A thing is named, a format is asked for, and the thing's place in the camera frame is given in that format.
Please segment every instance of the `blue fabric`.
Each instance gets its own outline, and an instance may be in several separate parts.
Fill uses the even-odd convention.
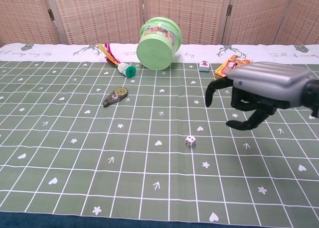
[[[0,212],[0,228],[257,228],[207,223]]]

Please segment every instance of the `gray robot hand casing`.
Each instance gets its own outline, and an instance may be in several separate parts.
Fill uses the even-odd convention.
[[[302,105],[304,86],[315,79],[310,69],[272,62],[237,67],[229,71],[227,77],[233,80],[233,87],[273,100],[287,101],[291,107]]]

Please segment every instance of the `dice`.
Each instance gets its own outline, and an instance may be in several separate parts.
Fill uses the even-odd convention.
[[[196,138],[194,136],[187,136],[186,140],[185,140],[185,144],[188,147],[193,147],[196,143]]]
[[[209,72],[209,63],[207,61],[202,61],[198,68],[199,71]]]

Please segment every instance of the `woven panel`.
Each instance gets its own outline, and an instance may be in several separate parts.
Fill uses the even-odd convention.
[[[1,0],[0,41],[10,43],[58,43],[45,0]]]
[[[278,35],[277,44],[319,43],[318,0],[293,0]]]
[[[145,20],[172,19],[182,31],[183,44],[219,44],[224,29],[224,0],[144,0]]]
[[[273,44],[288,0],[234,0],[223,44]]]
[[[70,44],[138,43],[142,0],[55,0]]]

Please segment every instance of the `metal hinge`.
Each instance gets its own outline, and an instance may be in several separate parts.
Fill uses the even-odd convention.
[[[48,10],[48,13],[49,13],[51,20],[55,20],[54,15],[53,15],[53,11],[51,9]]]
[[[232,8],[233,8],[233,5],[228,5],[226,16],[231,15]]]

